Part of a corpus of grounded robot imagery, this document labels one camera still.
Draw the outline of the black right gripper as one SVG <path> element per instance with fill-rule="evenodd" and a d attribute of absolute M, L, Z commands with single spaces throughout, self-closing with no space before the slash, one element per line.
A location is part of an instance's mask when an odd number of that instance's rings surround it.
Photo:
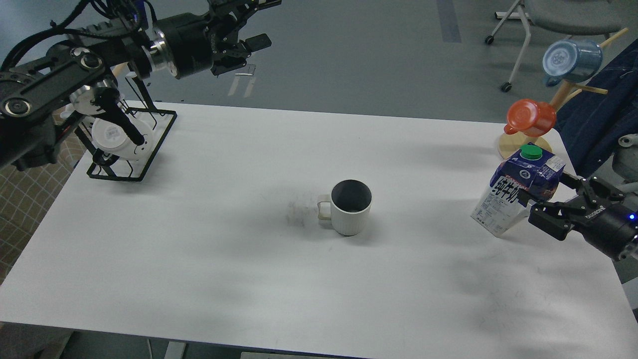
<path fill-rule="evenodd" d="M 577 177 L 568 172 L 560 183 L 576 192 L 565 202 L 549 202 L 528 190 L 519 190 L 517 202 L 526 208 L 528 222 L 563 241 L 572 231 L 608 258 L 637 257 L 637 212 L 624 205 L 626 194 L 603 179 Z"/>

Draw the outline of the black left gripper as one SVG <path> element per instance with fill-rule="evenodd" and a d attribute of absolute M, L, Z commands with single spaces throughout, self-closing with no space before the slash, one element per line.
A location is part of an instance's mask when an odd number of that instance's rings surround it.
<path fill-rule="evenodd" d="M 254 13 L 279 6 L 282 0 L 208 0 L 207 3 L 210 18 L 246 23 Z M 151 71 L 167 70 L 176 79 L 205 70 L 218 76 L 244 68 L 254 52 L 273 45 L 265 33 L 230 43 L 214 39 L 207 18 L 192 13 L 158 20 L 153 24 L 153 35 Z"/>

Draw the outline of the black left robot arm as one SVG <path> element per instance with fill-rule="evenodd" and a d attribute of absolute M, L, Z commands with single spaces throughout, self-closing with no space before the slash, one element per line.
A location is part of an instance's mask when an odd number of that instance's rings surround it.
<path fill-rule="evenodd" d="M 143 137 L 118 103 L 112 67 L 127 63 L 137 79 L 167 69 L 176 79 L 246 66 L 271 46 L 266 34 L 240 39 L 260 10 L 279 0 L 210 0 L 204 14 L 158 19 L 148 0 L 80 0 L 60 23 L 19 42 L 1 64 L 2 168 L 56 164 L 61 143 L 85 116 Z"/>

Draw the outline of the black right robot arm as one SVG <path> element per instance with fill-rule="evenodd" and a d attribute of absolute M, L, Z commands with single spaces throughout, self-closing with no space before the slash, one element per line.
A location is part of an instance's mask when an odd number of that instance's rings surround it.
<path fill-rule="evenodd" d="M 572 231 L 613 261 L 637 257 L 637 212 L 624 205 L 627 194 L 599 177 L 562 173 L 560 183 L 576 192 L 568 201 L 549 202 L 527 190 L 519 204 L 533 205 L 528 222 L 552 238 L 564 241 Z"/>

